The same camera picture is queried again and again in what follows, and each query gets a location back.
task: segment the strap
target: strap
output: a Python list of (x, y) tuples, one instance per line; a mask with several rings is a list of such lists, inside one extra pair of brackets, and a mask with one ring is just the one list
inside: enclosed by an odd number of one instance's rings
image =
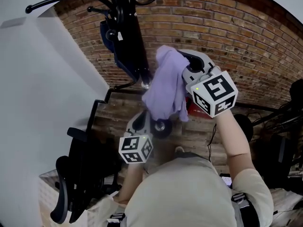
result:
[(246, 194), (235, 194), (232, 196), (232, 201), (237, 203), (240, 208), (244, 227), (260, 227), (257, 212), (252, 203), (248, 200)]
[(119, 227), (121, 226), (122, 220), (125, 218), (124, 213), (117, 213), (110, 216), (110, 218), (107, 219), (108, 225), (107, 227)]

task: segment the red object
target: red object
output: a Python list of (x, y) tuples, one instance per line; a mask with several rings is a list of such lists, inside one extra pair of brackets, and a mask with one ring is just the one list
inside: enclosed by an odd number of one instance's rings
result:
[(187, 112), (189, 115), (195, 117), (201, 117), (205, 119), (211, 119), (211, 117), (203, 111), (198, 105), (196, 105), (193, 100), (189, 97), (186, 98)]

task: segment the purple cloth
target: purple cloth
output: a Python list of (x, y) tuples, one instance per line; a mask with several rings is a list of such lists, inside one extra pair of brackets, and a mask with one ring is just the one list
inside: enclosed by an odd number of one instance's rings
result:
[(172, 114), (179, 113), (179, 119), (186, 122), (186, 90), (182, 72), (189, 61), (176, 49), (166, 45), (157, 50), (156, 59), (159, 67), (142, 100), (154, 120), (168, 119)]

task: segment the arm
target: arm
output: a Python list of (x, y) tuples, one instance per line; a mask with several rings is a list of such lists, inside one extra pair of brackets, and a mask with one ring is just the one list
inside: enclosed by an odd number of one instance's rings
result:
[(119, 203), (128, 204), (134, 191), (142, 182), (143, 178), (143, 164), (129, 164), (127, 173), (119, 192)]
[(232, 180), (244, 169), (255, 169), (249, 143), (231, 111), (226, 110), (215, 119), (227, 154)]

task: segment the person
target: person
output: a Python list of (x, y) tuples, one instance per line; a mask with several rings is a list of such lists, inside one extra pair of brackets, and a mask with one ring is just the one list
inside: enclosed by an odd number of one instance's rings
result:
[[(256, 171), (249, 143), (230, 110), (215, 117), (232, 178), (232, 191), (246, 194), (259, 226), (270, 226), (274, 204)], [(127, 227), (236, 227), (232, 191), (211, 162), (177, 154), (143, 181), (142, 164), (130, 164), (119, 193)]]

